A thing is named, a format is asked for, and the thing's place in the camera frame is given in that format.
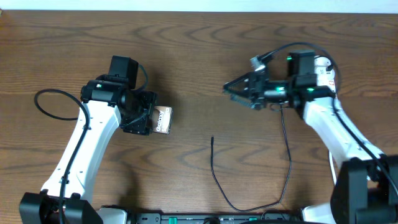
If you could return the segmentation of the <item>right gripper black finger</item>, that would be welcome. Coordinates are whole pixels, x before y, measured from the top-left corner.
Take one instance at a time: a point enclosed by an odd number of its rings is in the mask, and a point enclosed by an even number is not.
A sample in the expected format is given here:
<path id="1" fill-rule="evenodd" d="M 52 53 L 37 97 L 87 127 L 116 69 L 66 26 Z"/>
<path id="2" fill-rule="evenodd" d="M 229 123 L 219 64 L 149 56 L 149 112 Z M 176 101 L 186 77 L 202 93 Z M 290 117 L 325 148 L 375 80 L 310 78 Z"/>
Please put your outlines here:
<path id="1" fill-rule="evenodd" d="M 223 85 L 223 91 L 227 93 L 247 93 L 249 91 L 250 72 Z"/>
<path id="2" fill-rule="evenodd" d="M 231 99 L 231 101 L 237 102 L 237 103 L 239 103 L 247 108 L 253 109 L 253 110 L 261 109 L 261 104 L 253 103 L 250 99 L 244 98 L 242 96 L 231 94 L 230 99 Z"/>

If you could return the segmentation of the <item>Galaxy smartphone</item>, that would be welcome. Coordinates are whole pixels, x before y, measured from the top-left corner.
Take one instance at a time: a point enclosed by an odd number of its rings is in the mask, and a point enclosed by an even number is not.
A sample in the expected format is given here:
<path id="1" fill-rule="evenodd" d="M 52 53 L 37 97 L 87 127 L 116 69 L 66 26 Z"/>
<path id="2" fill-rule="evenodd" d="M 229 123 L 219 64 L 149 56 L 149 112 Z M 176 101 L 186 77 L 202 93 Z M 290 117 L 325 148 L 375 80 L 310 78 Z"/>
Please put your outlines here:
<path id="1" fill-rule="evenodd" d="M 172 125 L 173 109 L 168 106 L 155 106 L 151 121 L 155 133 L 169 134 Z"/>

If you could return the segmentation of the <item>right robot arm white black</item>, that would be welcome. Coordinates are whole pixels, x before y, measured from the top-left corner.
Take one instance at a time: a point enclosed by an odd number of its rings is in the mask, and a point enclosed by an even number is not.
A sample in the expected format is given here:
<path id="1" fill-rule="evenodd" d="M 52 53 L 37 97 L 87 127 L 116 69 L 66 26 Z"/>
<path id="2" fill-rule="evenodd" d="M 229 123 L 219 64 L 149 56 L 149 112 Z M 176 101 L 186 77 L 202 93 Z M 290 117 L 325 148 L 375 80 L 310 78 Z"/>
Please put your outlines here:
<path id="1" fill-rule="evenodd" d="M 347 117 L 337 97 L 331 57 L 291 51 L 286 80 L 270 80 L 272 53 L 251 59 L 254 68 L 223 86 L 232 100 L 261 110 L 287 104 L 314 129 L 339 167 L 329 202 L 305 207 L 311 223 L 397 223 L 397 156 L 369 142 Z"/>

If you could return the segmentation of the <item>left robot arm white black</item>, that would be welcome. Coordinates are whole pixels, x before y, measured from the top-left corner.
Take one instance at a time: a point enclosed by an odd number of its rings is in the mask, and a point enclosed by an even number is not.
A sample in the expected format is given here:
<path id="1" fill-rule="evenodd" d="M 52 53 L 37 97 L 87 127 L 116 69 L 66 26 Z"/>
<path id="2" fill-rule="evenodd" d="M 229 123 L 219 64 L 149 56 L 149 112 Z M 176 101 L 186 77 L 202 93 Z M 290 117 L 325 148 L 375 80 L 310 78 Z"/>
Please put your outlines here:
<path id="1" fill-rule="evenodd" d="M 25 193 L 19 213 L 23 223 L 132 223 L 125 208 L 92 207 L 94 185 L 104 153 L 114 132 L 147 136 L 156 93 L 146 84 L 136 86 L 144 67 L 123 56 L 113 56 L 109 72 L 90 80 L 74 102 L 79 106 L 76 126 L 67 147 L 39 193 Z"/>

